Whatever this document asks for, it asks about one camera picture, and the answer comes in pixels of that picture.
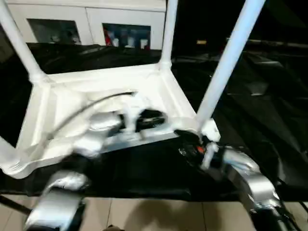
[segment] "cabinet door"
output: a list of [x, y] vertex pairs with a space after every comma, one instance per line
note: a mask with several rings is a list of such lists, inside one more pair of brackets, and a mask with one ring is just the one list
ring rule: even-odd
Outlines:
[[9, 4], [26, 42], [93, 44], [86, 9]]
[[161, 50], [165, 13], [87, 8], [94, 43]]

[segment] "black fabric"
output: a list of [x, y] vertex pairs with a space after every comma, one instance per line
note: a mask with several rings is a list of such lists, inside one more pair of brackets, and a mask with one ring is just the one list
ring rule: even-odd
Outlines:
[[[31, 50], [48, 74], [158, 62], [159, 51], [100, 46], [38, 45]], [[308, 200], [308, 81], [305, 51], [246, 49], [214, 112], [221, 143], [252, 156], [277, 184], [284, 200]], [[172, 71], [197, 110], [219, 53], [177, 57]], [[15, 56], [1, 66], [0, 135], [15, 145], [31, 84]], [[178, 139], [105, 154], [98, 179], [86, 195], [153, 197], [189, 201], [237, 200], [228, 182], [215, 182], [187, 164]], [[0, 192], [39, 195], [59, 165], [35, 170], [22, 180], [0, 175]]]

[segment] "items in cabinet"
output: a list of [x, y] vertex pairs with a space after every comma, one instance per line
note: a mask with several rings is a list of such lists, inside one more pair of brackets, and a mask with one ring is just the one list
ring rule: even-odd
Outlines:
[[107, 46], [150, 49], [150, 26], [103, 23]]
[[27, 19], [38, 42], [81, 45], [75, 21]]

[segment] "tiled floor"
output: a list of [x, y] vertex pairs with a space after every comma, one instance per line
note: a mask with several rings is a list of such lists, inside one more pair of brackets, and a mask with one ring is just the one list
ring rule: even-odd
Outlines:
[[[32, 207], [36, 198], [8, 196]], [[102, 231], [108, 225], [126, 231], [254, 231], [238, 202], [188, 203], [171, 200], [87, 198], [81, 231]], [[299, 203], [286, 203], [303, 231], [308, 215]], [[0, 231], [21, 231], [25, 216], [0, 205]]]

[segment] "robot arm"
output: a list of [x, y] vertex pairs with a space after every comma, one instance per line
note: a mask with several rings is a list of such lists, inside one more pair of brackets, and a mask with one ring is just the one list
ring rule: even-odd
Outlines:
[[299, 230], [284, 208], [274, 185], [245, 153], [209, 143], [201, 169], [217, 180], [227, 178], [235, 186], [257, 231]]

